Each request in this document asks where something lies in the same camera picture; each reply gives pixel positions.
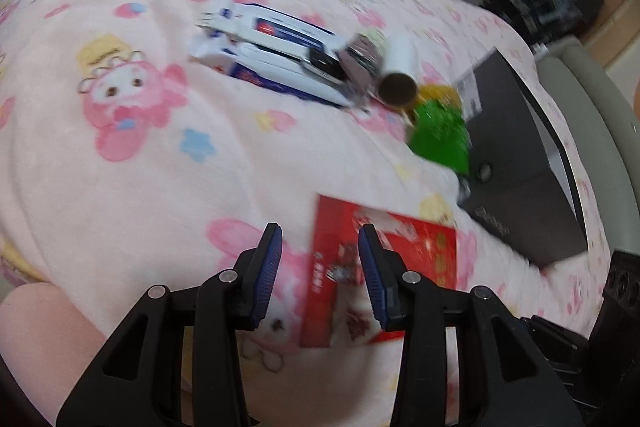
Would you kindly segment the red envelope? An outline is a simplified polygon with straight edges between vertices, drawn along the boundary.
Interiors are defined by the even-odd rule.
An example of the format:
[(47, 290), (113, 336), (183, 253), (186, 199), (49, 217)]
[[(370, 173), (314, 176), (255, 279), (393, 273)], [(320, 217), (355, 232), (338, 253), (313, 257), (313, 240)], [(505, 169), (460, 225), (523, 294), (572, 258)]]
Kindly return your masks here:
[(453, 288), (457, 280), (457, 234), (435, 222), (318, 197), (311, 243), (311, 268), (300, 345), (354, 347), (402, 337), (375, 320), (358, 255), (358, 232), (374, 225), (384, 248), (396, 251), (407, 268)]

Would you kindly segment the green yellow plastic toy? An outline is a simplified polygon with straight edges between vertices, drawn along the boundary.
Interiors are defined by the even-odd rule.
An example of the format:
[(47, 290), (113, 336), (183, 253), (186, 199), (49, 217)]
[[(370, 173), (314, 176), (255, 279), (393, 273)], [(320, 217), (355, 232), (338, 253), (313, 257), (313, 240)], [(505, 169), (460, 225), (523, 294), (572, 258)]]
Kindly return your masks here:
[(416, 156), (469, 174), (469, 132), (458, 92), (446, 84), (426, 84), (419, 88), (407, 112), (412, 129), (408, 147)]

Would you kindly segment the white blue wet wipes pack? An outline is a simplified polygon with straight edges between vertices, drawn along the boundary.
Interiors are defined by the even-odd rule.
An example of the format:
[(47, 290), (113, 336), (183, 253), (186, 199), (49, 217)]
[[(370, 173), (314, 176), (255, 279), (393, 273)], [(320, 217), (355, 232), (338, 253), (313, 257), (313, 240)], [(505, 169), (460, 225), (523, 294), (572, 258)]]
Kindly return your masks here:
[(258, 87), (337, 107), (356, 105), (336, 52), (346, 40), (269, 6), (210, 0), (189, 44), (194, 61)]

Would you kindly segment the dark grey storage box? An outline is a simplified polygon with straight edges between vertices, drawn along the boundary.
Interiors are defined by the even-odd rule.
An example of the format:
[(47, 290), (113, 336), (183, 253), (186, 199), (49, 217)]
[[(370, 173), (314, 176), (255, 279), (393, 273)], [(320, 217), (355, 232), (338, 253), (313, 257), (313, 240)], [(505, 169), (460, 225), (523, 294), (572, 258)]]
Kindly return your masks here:
[(459, 206), (544, 269), (587, 250), (585, 213), (566, 147), (498, 51), (455, 84), (469, 133)]

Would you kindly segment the pink cartoon fleece blanket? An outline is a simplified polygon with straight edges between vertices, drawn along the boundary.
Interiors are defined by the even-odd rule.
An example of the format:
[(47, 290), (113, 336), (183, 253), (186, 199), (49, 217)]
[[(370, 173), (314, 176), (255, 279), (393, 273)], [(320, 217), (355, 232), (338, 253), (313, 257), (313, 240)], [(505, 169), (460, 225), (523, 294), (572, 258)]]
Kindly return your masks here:
[(486, 285), (516, 315), (591, 332), (611, 251), (567, 123), (508, 24), (459, 0), (236, 1), (343, 37), (408, 36), (426, 83), (500, 51), (568, 148), (587, 249), (530, 265), (457, 206), (456, 175), (409, 150), (397, 114), (344, 112), (194, 63), (206, 0), (1, 0), (1, 256), (30, 276), (2, 303), (1, 353), (45, 419), (145, 289), (201, 284), (270, 221), (284, 235), (270, 314), (294, 323), (319, 195), (452, 225), (459, 288)]

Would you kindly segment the grey sofa cushion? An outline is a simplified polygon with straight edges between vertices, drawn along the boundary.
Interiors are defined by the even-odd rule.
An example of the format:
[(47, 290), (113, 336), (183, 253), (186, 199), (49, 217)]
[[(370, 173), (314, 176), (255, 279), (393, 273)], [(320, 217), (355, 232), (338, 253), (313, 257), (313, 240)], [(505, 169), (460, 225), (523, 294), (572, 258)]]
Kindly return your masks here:
[(612, 251), (639, 252), (639, 121), (575, 38), (536, 58), (538, 78), (565, 118)]

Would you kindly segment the white paper roll tube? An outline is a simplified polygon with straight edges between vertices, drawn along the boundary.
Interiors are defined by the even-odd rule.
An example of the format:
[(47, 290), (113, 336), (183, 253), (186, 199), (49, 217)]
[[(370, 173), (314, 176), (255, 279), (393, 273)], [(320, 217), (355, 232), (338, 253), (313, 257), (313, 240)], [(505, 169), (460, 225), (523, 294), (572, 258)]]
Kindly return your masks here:
[(383, 61), (375, 94), (378, 101), (393, 108), (403, 108), (418, 95), (418, 54), (413, 41), (405, 34), (386, 38)]

